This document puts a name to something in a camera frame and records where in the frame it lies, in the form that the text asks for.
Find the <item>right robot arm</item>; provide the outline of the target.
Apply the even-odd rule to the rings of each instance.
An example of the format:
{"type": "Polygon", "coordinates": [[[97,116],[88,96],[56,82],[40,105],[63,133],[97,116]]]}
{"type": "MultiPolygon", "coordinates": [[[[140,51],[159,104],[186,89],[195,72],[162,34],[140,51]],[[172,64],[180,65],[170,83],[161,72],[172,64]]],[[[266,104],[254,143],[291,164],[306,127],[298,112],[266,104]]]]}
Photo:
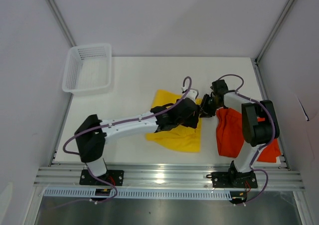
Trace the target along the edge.
{"type": "Polygon", "coordinates": [[[255,179],[253,165],[261,152],[278,138],[280,129],[273,102],[258,101],[229,90],[223,79],[212,82],[211,94],[204,95],[200,105],[200,117],[210,118],[217,110],[233,109],[241,113],[244,143],[239,155],[231,162],[227,172],[213,172],[213,181],[227,181],[234,187],[255,179]]]}

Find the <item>orange shorts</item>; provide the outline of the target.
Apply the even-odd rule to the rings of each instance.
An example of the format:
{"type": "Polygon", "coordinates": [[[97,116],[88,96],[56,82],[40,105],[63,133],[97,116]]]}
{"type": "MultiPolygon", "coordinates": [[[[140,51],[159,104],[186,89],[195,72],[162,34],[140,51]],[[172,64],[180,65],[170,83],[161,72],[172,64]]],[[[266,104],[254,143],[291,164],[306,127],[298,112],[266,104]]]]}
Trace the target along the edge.
{"type": "MultiPolygon", "coordinates": [[[[245,142],[242,134],[242,115],[229,108],[217,110],[218,125],[216,141],[218,154],[224,157],[236,158],[245,142]]],[[[258,162],[275,163],[281,155],[279,144],[275,139],[267,146],[257,159],[258,162]]]]}

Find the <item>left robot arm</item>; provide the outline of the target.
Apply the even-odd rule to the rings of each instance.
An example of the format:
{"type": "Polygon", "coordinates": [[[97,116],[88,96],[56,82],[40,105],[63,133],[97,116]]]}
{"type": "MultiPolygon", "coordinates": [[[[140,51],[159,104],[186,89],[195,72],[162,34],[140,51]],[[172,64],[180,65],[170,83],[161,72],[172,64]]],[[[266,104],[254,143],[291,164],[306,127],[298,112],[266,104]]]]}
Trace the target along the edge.
{"type": "Polygon", "coordinates": [[[108,170],[103,159],[104,146],[123,137],[135,134],[171,131],[178,126],[197,128],[200,106],[190,98],[176,103],[156,106],[150,111],[126,120],[100,120],[90,115],[76,130],[74,136],[81,162],[91,172],[91,180],[103,185],[108,180],[108,170]]]}

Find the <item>yellow shorts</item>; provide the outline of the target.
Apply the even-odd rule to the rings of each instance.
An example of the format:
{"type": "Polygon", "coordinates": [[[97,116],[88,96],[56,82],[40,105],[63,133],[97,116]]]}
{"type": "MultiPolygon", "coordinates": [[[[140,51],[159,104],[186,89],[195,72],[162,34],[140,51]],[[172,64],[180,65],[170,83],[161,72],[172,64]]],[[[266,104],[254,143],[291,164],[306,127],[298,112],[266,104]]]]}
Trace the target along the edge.
{"type": "MultiPolygon", "coordinates": [[[[155,94],[152,106],[156,107],[174,103],[180,97],[180,95],[159,89],[155,94]]],[[[178,126],[170,131],[147,133],[145,139],[173,151],[199,153],[201,150],[201,128],[202,119],[199,119],[197,128],[195,129],[178,126]]]]}

